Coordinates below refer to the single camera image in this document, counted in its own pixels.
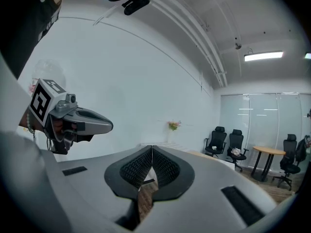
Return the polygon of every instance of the chair seat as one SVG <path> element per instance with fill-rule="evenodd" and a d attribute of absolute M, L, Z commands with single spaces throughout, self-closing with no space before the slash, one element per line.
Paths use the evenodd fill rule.
<path fill-rule="evenodd" d="M 288 166 L 286 166 L 284 168 L 284 171 L 288 172 L 288 173 L 291 173 L 291 174 L 295 174 L 295 173 L 299 173 L 300 172 L 300 168 L 295 166 L 295 165 L 293 165 L 293 164 L 290 164 L 290 165 L 288 165 Z"/>
<path fill-rule="evenodd" d="M 234 155 L 233 153 L 230 153 L 230 157 L 231 157 L 233 160 L 237 160 L 237 161 L 246 160 L 246 156 L 245 156 L 244 154 L 240 154 L 240 156 L 236 156 L 236 155 Z"/>
<path fill-rule="evenodd" d="M 213 154 L 221 154 L 222 153 L 222 150 L 218 150 L 218 149 L 214 150 L 211 147 L 206 147 L 205 150 L 207 152 L 210 152 L 210 153 L 213 153 Z"/>

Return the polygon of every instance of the fluorescent light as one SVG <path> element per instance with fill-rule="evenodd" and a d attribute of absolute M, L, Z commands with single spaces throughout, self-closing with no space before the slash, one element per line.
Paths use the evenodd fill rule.
<path fill-rule="evenodd" d="M 263 53 L 247 54 L 247 55 L 244 55 L 244 59 L 245 59 L 245 61 L 252 61 L 252 60 L 281 58 L 282 56 L 283 56 L 282 51 L 275 51 L 275 52 L 263 52 Z"/>

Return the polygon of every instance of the black sleeve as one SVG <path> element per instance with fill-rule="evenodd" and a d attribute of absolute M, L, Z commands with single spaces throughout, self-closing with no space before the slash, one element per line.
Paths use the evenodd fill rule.
<path fill-rule="evenodd" d="M 58 19 L 59 9 L 54 0 L 34 0 L 17 20 L 17 25 L 12 25 L 13 29 L 5 32 L 7 35 L 1 44 L 1 53 L 17 79 L 37 43 Z"/>

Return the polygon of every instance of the round table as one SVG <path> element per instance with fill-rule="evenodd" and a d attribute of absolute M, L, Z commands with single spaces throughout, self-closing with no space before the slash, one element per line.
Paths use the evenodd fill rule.
<path fill-rule="evenodd" d="M 266 182 L 267 181 L 267 174 L 269 172 L 269 169 L 270 169 L 270 166 L 271 166 L 271 163 L 272 163 L 274 155 L 275 154 L 276 155 L 284 155 L 285 152 L 282 151 L 282 150 L 276 150 L 276 149 L 267 148 L 267 147 L 261 147 L 261 146 L 254 146 L 253 149 L 259 151 L 259 154 L 258 154 L 258 157 L 257 157 L 257 160 L 256 160 L 256 164 L 254 166 L 254 169 L 252 171 L 251 176 L 255 180 L 257 180 L 257 181 Z M 262 152 L 268 153 L 269 156 L 268 156 L 266 165 L 265 165 L 264 170 L 262 171 L 262 173 L 261 174 L 260 173 L 255 173 Z"/>

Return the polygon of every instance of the glass wall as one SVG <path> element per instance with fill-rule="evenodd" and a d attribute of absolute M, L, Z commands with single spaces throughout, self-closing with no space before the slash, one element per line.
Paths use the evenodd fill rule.
<path fill-rule="evenodd" d="M 295 134 L 299 142 L 306 134 L 311 134 L 311 122 L 307 113 L 311 109 L 311 95 L 298 93 L 250 94 L 221 97 L 220 125 L 225 127 L 228 136 L 233 129 L 242 130 L 243 148 L 247 159 L 242 166 L 253 167 L 258 151 L 253 146 L 265 146 L 283 150 L 287 134 Z M 221 159 L 226 159 L 226 149 Z M 258 168 L 264 168 L 267 154 L 262 154 Z M 281 171 L 279 162 L 282 156 L 274 156 L 271 169 Z"/>

